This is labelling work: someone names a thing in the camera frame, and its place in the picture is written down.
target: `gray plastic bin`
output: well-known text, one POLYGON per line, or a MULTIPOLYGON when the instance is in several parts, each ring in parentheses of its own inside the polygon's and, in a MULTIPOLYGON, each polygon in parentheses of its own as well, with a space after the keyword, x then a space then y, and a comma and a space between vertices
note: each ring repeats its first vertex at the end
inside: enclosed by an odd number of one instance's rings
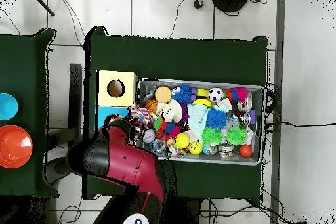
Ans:
MULTIPOLYGON (((140 79, 138 81, 138 97, 137 104, 140 107, 144 107, 142 102, 145 95, 147 95, 150 90, 159 86, 167 86, 173 89, 179 84, 187 84, 190 87, 195 87, 196 89, 211 89, 214 87, 219 87, 222 89, 232 88, 232 87, 244 87, 252 94, 252 109, 255 109, 255 124, 249 127, 254 132, 254 139, 252 140, 251 147, 253 150, 252 156, 249 158, 244 158, 239 155, 239 147, 235 146, 234 155, 230 159, 221 159, 219 153, 213 156, 207 156, 203 152, 198 155, 186 154, 182 158, 174 158, 181 162, 205 162, 205 163, 218 163, 218 164, 241 164, 255 166, 259 164, 263 158, 263 141, 264 141, 264 110, 266 108, 266 89, 261 86, 252 85, 237 85, 237 84, 223 84, 223 83, 210 83, 210 82, 195 82, 195 81, 181 81, 181 80, 168 80, 168 79, 140 79)), ((145 148, 146 150, 152 151, 150 143, 144 143, 141 139, 138 141, 137 146, 145 148)), ((159 159, 164 159, 167 157, 167 150, 160 152, 158 155, 159 159)))

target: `green table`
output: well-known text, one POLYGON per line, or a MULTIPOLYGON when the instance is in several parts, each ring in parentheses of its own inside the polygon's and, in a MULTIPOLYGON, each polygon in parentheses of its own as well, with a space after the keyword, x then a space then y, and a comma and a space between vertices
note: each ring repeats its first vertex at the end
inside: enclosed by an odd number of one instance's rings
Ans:
POLYGON ((54 30, 41 30, 34 36, 0 35, 0 93, 14 95, 19 110, 4 125, 24 128, 33 141, 33 153, 20 168, 0 166, 0 195, 56 197, 57 192, 43 178, 47 149, 47 91, 45 56, 54 30))
MULTIPOLYGON (((85 38, 87 79, 84 100, 89 100, 89 106, 84 108, 84 113, 89 114, 91 131, 95 129, 97 70, 130 71, 139 78, 266 84, 268 41, 265 37, 253 41, 200 41, 106 36, 105 33, 103 27, 94 27, 85 38)), ((261 163, 257 166, 173 163, 179 196, 249 198, 255 204, 260 202, 261 163)), ((163 167, 165 174, 171 175, 170 163, 165 162, 163 167)), ((87 179, 87 196, 90 199, 96 194, 116 195, 121 191, 121 187, 111 183, 93 177, 87 179)))

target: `red ball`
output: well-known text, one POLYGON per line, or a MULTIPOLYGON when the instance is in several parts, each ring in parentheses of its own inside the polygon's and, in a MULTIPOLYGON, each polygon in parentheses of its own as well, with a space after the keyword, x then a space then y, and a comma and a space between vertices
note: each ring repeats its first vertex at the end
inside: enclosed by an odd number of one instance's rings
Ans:
POLYGON ((252 148, 249 145, 242 145, 239 149, 240 155, 249 158, 252 155, 252 148))

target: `wooden block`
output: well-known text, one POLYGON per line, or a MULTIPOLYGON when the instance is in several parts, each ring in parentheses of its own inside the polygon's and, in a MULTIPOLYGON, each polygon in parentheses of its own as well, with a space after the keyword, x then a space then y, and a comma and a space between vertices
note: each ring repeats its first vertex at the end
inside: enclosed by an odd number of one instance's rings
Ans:
POLYGON ((217 103, 217 105, 218 106, 225 105, 229 111, 232 109, 230 99, 228 98, 221 100, 220 102, 217 103))
POLYGON ((133 72, 99 71, 99 106, 129 107, 135 102, 137 76, 133 72))
POLYGON ((127 107, 98 106, 98 128, 104 125, 107 116, 119 114, 122 118, 129 113, 127 107))

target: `yellow cube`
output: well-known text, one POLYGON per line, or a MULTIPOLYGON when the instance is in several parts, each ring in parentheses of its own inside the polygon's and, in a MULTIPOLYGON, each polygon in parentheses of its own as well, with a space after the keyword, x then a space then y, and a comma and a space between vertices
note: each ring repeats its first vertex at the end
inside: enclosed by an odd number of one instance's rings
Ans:
POLYGON ((135 102, 138 78, 134 72, 99 71, 99 106, 128 107, 135 102))

